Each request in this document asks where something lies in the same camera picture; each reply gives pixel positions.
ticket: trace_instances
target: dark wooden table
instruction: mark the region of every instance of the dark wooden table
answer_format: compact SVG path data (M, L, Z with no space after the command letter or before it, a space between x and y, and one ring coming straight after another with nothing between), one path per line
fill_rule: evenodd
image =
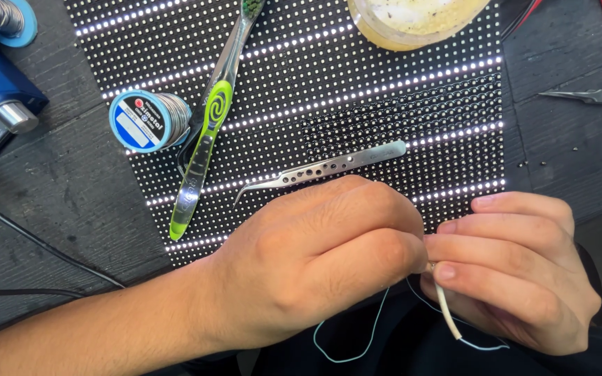
M0 158L0 211L57 248L129 284L170 269L142 193L108 126L108 109L61 1L30 0L39 35L7 55L46 93L41 125ZM504 9L504 22L508 8ZM598 0L544 1L504 46L506 178L511 189L602 213L602 107L537 96L602 88ZM528 165L518 167L528 161ZM110 289L0 224L0 288ZM0 325L64 303L0 297Z

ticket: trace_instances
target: solder wire spool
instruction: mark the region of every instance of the solder wire spool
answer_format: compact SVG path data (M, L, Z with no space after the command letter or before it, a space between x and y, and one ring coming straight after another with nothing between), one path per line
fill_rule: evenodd
M125 147L153 152L183 143L191 115L187 103L176 95L129 90L113 99L108 120Z
M0 0L0 43L25 47L36 38L36 15L25 0Z

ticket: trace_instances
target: toothbrush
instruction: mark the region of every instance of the toothbrush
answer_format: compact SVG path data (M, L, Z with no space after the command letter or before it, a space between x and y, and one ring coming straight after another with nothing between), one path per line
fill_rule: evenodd
M233 86L238 72L239 57L255 24L257 16L262 13L264 0L241 0L241 14L231 30L227 43L224 45L215 69L211 75L206 90L201 97L201 106L197 108L189 119L191 129L187 140L178 152L178 165L180 173L187 166L183 174L183 182L180 184L178 197L171 215L171 226L169 236L178 240L185 233L189 221L199 202L201 188L208 172L208 163L217 132L227 117L233 96ZM187 161L189 150L193 145L196 135L194 153Z

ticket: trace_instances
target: forearm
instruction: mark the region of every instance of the forearm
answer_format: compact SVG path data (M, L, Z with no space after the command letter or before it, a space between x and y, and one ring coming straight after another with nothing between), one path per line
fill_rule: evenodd
M203 333L203 286L191 265L92 296L0 332L0 375L139 375L220 350Z

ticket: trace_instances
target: led panel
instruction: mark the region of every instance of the led panel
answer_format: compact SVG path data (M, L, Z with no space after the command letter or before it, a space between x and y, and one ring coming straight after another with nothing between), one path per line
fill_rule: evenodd
M65 5L106 102L135 88L176 94L194 108L240 3ZM345 0L267 1L241 56L203 196L180 241L168 236L181 180L177 148L126 150L173 265L213 253L268 201L305 186L249 192L232 209L248 181L394 140L406 141L406 155L350 173L409 197L426 232L468 213L473 197L502 191L498 12L492 3L446 41L390 52L358 32Z

